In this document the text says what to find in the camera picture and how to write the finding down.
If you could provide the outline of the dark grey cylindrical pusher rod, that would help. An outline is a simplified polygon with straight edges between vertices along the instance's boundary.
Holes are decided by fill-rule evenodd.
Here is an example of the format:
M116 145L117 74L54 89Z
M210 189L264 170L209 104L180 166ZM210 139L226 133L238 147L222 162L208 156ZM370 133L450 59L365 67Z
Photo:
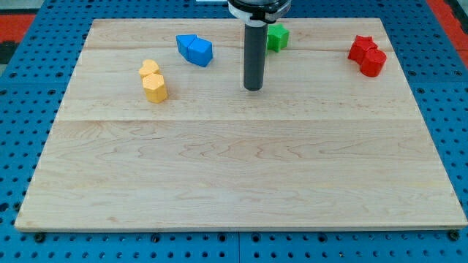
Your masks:
M259 91L263 86L268 26L245 25L244 30L244 88Z

